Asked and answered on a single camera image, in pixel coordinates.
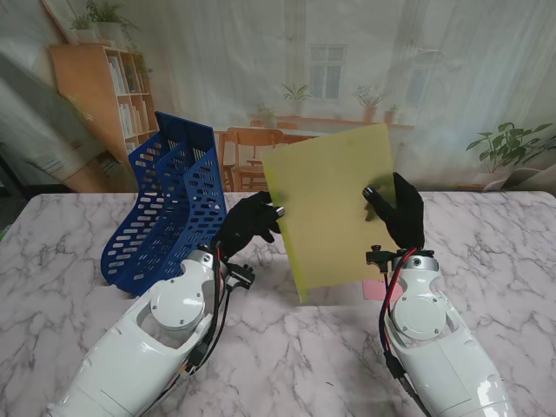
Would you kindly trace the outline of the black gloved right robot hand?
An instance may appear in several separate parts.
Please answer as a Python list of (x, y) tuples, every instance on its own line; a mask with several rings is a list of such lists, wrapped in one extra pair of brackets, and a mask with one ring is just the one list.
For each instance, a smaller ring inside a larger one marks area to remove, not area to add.
[(424, 202), (414, 185), (393, 173), (396, 204), (392, 206), (377, 190), (365, 187), (362, 195), (385, 223), (390, 237), (400, 249), (423, 249)]

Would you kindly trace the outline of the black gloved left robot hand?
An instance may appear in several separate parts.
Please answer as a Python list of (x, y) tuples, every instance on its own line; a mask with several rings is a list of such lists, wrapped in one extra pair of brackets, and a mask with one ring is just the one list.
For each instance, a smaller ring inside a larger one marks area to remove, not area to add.
[(274, 234), (281, 233), (278, 219), (284, 214), (285, 208), (275, 207), (268, 191), (242, 198), (228, 212), (211, 246), (220, 254), (221, 260), (228, 260), (243, 250), (255, 236), (260, 236), (266, 243), (273, 243)]

